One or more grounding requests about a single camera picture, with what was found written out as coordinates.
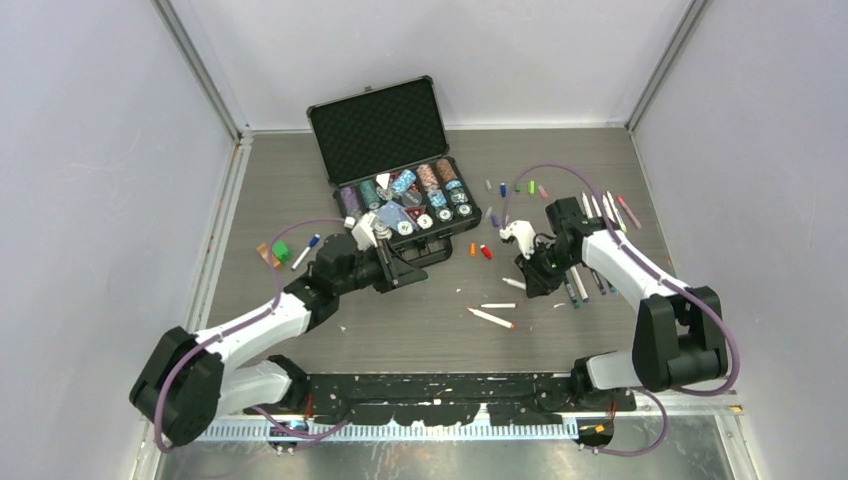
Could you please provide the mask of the dark green marker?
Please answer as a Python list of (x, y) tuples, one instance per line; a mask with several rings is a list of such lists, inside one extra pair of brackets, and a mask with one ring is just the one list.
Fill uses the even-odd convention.
[(565, 290), (567, 292), (567, 295), (569, 296), (569, 299), (570, 299), (570, 302), (571, 302), (573, 308), (579, 309), (580, 303), (581, 303), (580, 297), (578, 296), (578, 294), (574, 290), (574, 288), (573, 288), (571, 282), (568, 280), (568, 278), (564, 279), (564, 287), (565, 287)]

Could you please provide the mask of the purple cap white marker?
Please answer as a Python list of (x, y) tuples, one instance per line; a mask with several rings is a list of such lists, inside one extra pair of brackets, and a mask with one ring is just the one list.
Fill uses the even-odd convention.
[(571, 273), (571, 275), (574, 279), (574, 283), (576, 285), (578, 295), (579, 295), (581, 301), (584, 302), (584, 303), (588, 303), (589, 302), (589, 296), (588, 296), (587, 290), (585, 288), (584, 282), (582, 281), (582, 278), (579, 274), (578, 269), (576, 267), (571, 267), (570, 273)]

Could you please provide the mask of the green tip white marker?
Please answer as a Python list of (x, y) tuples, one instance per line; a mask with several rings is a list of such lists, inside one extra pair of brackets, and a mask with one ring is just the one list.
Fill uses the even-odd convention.
[(512, 279), (512, 278), (503, 277), (503, 278), (502, 278), (502, 281), (503, 281), (504, 283), (506, 283), (507, 285), (510, 285), (510, 286), (512, 286), (512, 287), (515, 287), (515, 288), (518, 288), (518, 289), (521, 289), (521, 290), (525, 290), (525, 289), (526, 289), (526, 284), (525, 284), (524, 282), (519, 281), (519, 280), (515, 280), (515, 279)]

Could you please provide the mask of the dark purple marker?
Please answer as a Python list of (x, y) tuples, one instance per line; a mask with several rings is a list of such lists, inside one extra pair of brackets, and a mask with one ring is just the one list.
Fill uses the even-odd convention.
[(597, 273), (594, 269), (591, 269), (591, 270), (590, 270), (590, 274), (591, 274), (592, 279), (593, 279), (593, 282), (595, 283), (595, 285), (596, 285), (597, 289), (599, 290), (600, 294), (601, 294), (601, 295), (606, 295), (606, 294), (608, 293), (608, 291), (607, 291), (607, 289), (606, 289), (606, 287), (605, 287), (605, 285), (604, 285), (604, 282), (601, 280), (601, 278), (600, 278), (599, 274), (598, 274), (598, 273)]

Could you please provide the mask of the orange cap white marker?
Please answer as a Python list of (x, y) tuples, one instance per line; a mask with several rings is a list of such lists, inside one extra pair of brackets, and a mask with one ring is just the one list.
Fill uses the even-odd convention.
[(488, 321), (488, 322), (493, 323), (495, 325), (501, 326), (503, 328), (510, 329), (510, 330), (515, 328), (515, 325), (512, 322), (505, 320), (505, 319), (502, 319), (502, 318), (495, 316), (493, 314), (490, 314), (490, 313), (487, 313), (487, 312), (484, 312), (482, 310), (472, 308), (472, 307), (467, 307), (466, 310), (469, 313), (471, 313), (472, 315), (474, 315), (475, 317), (481, 318), (485, 321)]

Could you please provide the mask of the green cap white marker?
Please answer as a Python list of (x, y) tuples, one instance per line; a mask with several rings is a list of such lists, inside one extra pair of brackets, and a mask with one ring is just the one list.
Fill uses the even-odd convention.
[(605, 216), (613, 223), (616, 224), (616, 217), (610, 207), (608, 202), (608, 198), (606, 196), (602, 196), (602, 205), (604, 209)]

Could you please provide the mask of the lime green cap marker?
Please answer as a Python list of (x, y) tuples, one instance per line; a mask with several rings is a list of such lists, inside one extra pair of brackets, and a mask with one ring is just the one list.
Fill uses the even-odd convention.
[(609, 205), (609, 210), (612, 213), (613, 217), (615, 218), (617, 225), (619, 226), (619, 228), (622, 232), (627, 233), (628, 232), (627, 226), (624, 223), (624, 220), (623, 220), (623, 218), (622, 218), (622, 216), (621, 216), (621, 214), (620, 214), (620, 212), (619, 212), (619, 210), (618, 210), (618, 208), (615, 204), (615, 200), (612, 196), (612, 193), (610, 191), (607, 191), (606, 197), (607, 197), (606, 202)]

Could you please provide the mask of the blue tip white marker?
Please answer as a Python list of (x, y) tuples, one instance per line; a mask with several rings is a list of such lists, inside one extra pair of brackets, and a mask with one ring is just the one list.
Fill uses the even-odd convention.
[(314, 234), (314, 235), (312, 236), (312, 238), (310, 239), (309, 243), (306, 245), (306, 247), (305, 247), (305, 248), (301, 251), (301, 253), (297, 256), (297, 258), (296, 258), (296, 259), (294, 260), (294, 262), (291, 264), (291, 266), (290, 266), (290, 270), (291, 270), (291, 271), (296, 271), (296, 270), (300, 267), (300, 265), (304, 262), (304, 260), (307, 258), (307, 256), (308, 256), (308, 255), (309, 255), (309, 253), (312, 251), (312, 249), (313, 249), (313, 248), (314, 248), (314, 247), (315, 247), (315, 246), (316, 246), (316, 245), (317, 245), (320, 241), (321, 241), (321, 235), (320, 235), (320, 234)]

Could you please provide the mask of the pink marker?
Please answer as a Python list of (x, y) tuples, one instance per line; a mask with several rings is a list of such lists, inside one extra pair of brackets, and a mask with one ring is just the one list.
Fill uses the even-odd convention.
[(627, 202), (624, 200), (624, 198), (623, 198), (622, 196), (618, 196), (618, 197), (617, 197), (617, 201), (618, 201), (619, 205), (621, 206), (621, 208), (623, 209), (623, 211), (625, 212), (625, 214), (627, 215), (627, 217), (628, 217), (628, 218), (630, 219), (630, 221), (633, 223), (633, 225), (634, 225), (637, 229), (642, 229), (642, 228), (643, 228), (643, 226), (642, 226), (641, 221), (640, 221), (640, 220), (639, 220), (639, 218), (635, 215), (635, 213), (634, 213), (634, 212), (633, 212), (633, 210), (630, 208), (630, 206), (627, 204)]

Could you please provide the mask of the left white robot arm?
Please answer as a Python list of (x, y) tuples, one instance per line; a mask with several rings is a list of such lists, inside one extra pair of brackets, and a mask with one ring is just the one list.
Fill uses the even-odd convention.
[(268, 303), (195, 333), (166, 331), (130, 389), (130, 404), (153, 424), (163, 451), (193, 442), (218, 417), (250, 407), (272, 404), (296, 413), (307, 398), (302, 369), (281, 355), (253, 366), (248, 361), (317, 328), (338, 311), (345, 294), (366, 288), (386, 293), (427, 277), (383, 241), (360, 249), (353, 236), (332, 235), (308, 270)]

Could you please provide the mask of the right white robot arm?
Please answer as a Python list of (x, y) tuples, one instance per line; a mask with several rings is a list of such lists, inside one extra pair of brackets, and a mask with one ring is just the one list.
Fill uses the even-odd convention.
[(552, 294), (568, 269), (583, 265), (611, 281), (637, 315), (630, 350), (575, 361), (570, 392), (577, 406), (596, 410), (612, 389), (660, 392), (728, 374), (731, 356), (714, 290), (662, 271), (610, 221), (586, 216), (575, 197), (558, 199), (545, 212), (550, 234), (526, 220), (499, 231), (503, 242), (518, 247), (527, 297)]

